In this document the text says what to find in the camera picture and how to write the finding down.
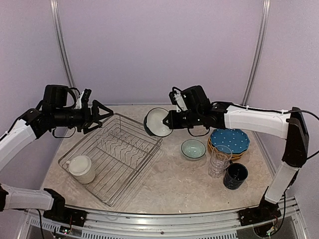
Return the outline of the dark teal striped bowl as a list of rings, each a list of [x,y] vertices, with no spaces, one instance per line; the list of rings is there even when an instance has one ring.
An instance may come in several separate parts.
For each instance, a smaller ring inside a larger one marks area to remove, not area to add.
[[[168,115],[168,111],[163,108],[153,108],[144,117],[144,129],[150,136],[167,137],[173,130],[163,124],[163,119]]]

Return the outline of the light striped bowl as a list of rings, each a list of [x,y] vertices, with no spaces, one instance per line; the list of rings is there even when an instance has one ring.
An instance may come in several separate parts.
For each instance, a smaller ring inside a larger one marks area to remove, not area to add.
[[[205,145],[197,139],[188,139],[181,144],[181,153],[189,161],[198,161],[206,154]]]

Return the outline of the clear glass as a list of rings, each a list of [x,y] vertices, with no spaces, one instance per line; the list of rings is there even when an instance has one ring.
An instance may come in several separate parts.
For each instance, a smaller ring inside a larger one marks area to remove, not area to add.
[[[210,163],[216,169],[226,169],[232,158],[232,150],[225,145],[217,145],[212,149]]]
[[[218,178],[226,170],[229,161],[210,160],[208,174],[212,178]]]

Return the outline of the blue dotted plate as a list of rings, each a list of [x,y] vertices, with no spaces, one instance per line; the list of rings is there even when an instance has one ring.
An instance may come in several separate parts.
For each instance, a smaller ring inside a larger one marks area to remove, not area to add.
[[[210,135],[210,141],[213,146],[227,146],[233,154],[247,151],[250,145],[248,135],[240,129],[215,129]]]

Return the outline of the yellow dotted plate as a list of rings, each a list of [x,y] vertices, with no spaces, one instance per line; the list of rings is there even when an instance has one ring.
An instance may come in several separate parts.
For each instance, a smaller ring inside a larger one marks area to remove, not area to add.
[[[211,142],[211,138],[208,139],[207,141],[207,148],[208,148],[208,152],[211,154],[212,153],[212,150],[213,150],[213,144]],[[241,153],[236,153],[236,154],[233,154],[233,157],[241,157],[243,154],[245,154],[247,152],[247,150],[241,152]]]
[[[215,146],[212,144],[211,139],[209,139],[209,140],[207,141],[207,148],[208,148],[209,153],[212,153],[214,147],[215,147]],[[242,152],[242,153],[240,153],[240,154],[233,154],[231,159],[232,159],[232,160],[238,160],[238,159],[240,159],[246,152],[247,152],[247,151],[244,151],[244,152]]]

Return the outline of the dark blue mug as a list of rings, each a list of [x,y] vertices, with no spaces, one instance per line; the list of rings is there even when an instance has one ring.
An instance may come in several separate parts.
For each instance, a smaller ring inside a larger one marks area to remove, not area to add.
[[[229,161],[223,171],[223,185],[230,190],[238,189],[248,177],[248,169],[241,163]]]

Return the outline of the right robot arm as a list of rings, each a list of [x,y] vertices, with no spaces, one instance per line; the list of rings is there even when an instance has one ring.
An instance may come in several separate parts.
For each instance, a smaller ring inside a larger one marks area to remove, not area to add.
[[[305,163],[318,154],[308,154],[310,136],[304,115],[311,115],[315,119],[318,116],[297,107],[271,110],[232,102],[211,102],[200,85],[185,90],[173,87],[169,98],[176,109],[168,111],[159,120],[169,130],[203,126],[214,130],[263,133],[285,141],[281,164],[259,205],[238,212],[243,226],[284,217],[286,212],[280,210],[279,201],[286,196]]]

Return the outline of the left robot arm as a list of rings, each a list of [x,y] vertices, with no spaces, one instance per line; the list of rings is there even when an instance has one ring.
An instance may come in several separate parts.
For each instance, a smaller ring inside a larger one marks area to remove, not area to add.
[[[6,165],[26,146],[40,139],[46,132],[52,134],[58,127],[76,129],[88,134],[103,126],[102,120],[114,112],[97,100],[89,106],[90,89],[80,92],[64,85],[47,85],[43,99],[35,108],[19,116],[0,138],[0,168]],[[0,210],[36,209],[51,213],[63,222],[70,216],[65,199],[52,189],[31,190],[0,186]]]

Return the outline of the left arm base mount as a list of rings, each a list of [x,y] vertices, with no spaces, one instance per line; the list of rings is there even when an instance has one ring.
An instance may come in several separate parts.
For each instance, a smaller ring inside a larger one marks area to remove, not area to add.
[[[70,226],[84,227],[84,223],[87,218],[87,212],[65,207],[58,212],[53,212],[52,210],[44,211],[43,216],[44,218],[55,222],[68,224]]]

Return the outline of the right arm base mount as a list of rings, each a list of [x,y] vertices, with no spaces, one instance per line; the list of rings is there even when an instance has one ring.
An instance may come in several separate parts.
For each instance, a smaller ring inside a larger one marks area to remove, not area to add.
[[[245,208],[238,212],[241,226],[262,223],[268,220],[279,218],[281,216],[279,208],[253,207]]]

